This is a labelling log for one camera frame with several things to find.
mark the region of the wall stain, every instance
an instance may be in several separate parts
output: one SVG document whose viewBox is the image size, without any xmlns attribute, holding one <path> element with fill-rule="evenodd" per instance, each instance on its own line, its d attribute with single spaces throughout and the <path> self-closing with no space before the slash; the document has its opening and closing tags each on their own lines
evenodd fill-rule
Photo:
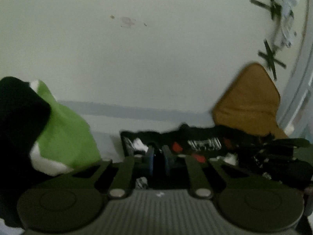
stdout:
<svg viewBox="0 0 313 235">
<path fill-rule="evenodd" d="M 133 21 L 131 21 L 129 17 L 122 17 L 122 22 L 125 24 L 122 27 L 125 27 L 125 28 L 130 28 L 131 26 L 135 24 Z"/>
</svg>

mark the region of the white wall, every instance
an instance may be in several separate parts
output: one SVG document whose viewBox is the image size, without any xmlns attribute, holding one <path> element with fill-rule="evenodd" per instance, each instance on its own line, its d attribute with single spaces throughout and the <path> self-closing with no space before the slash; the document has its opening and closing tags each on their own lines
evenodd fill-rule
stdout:
<svg viewBox="0 0 313 235">
<path fill-rule="evenodd" d="M 278 55 L 281 93 L 305 11 L 301 0 L 295 45 Z M 244 65 L 264 63 L 274 27 L 249 0 L 0 0 L 0 77 L 42 79 L 60 100 L 204 113 Z"/>
</svg>

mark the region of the ribbed gray surface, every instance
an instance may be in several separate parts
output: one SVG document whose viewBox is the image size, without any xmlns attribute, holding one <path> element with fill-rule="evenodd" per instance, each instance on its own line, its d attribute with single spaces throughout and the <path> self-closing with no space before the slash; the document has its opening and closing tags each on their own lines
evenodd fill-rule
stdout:
<svg viewBox="0 0 313 235">
<path fill-rule="evenodd" d="M 27 231 L 25 235 L 41 235 Z M 123 200 L 110 201 L 90 225 L 68 235 L 246 235 L 216 211 L 210 200 L 191 197 L 186 190 L 135 190 Z M 294 235 L 296 231 L 272 233 Z"/>
</svg>

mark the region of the brown cushion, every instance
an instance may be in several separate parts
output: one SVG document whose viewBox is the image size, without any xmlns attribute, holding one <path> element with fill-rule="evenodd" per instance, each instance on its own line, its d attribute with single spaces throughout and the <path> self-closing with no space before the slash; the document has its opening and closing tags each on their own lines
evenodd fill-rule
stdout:
<svg viewBox="0 0 313 235">
<path fill-rule="evenodd" d="M 212 114 L 216 125 L 240 129 L 252 135 L 287 138 L 276 123 L 280 95 L 262 65 L 253 63 L 242 70 Z"/>
</svg>

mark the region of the circular disc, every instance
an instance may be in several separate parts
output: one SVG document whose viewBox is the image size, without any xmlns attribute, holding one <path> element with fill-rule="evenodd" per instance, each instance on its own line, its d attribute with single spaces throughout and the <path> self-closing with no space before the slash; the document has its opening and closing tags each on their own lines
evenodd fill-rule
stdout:
<svg viewBox="0 0 313 235">
<path fill-rule="evenodd" d="M 60 233 L 94 220 L 102 208 L 96 189 L 29 189 L 18 200 L 18 215 L 32 230 Z"/>
<path fill-rule="evenodd" d="M 277 232 L 295 225 L 303 199 L 294 189 L 225 189 L 218 204 L 224 217 L 244 229 Z"/>
</svg>

